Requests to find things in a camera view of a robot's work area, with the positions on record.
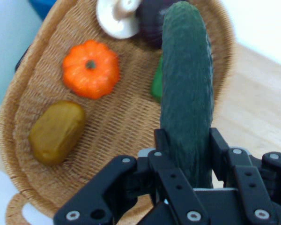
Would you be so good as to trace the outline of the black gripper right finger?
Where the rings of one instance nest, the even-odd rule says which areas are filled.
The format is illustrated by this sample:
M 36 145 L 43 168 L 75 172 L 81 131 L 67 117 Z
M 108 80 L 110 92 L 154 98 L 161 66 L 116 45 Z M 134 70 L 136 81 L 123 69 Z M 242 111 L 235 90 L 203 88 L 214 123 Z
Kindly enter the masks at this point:
M 237 189 L 241 218 L 248 225 L 281 225 L 281 153 L 261 159 L 228 146 L 218 129 L 210 129 L 212 167 L 226 188 Z

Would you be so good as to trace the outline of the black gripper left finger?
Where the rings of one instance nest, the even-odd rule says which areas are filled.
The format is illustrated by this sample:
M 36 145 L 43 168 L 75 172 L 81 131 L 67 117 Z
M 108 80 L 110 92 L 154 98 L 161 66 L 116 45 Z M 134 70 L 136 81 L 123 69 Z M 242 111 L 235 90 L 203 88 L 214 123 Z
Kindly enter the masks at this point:
M 138 198 L 150 195 L 151 225 L 208 225 L 210 217 L 182 171 L 166 153 L 166 133 L 154 131 L 155 150 L 145 157 L 119 155 L 54 215 L 56 225 L 115 225 Z

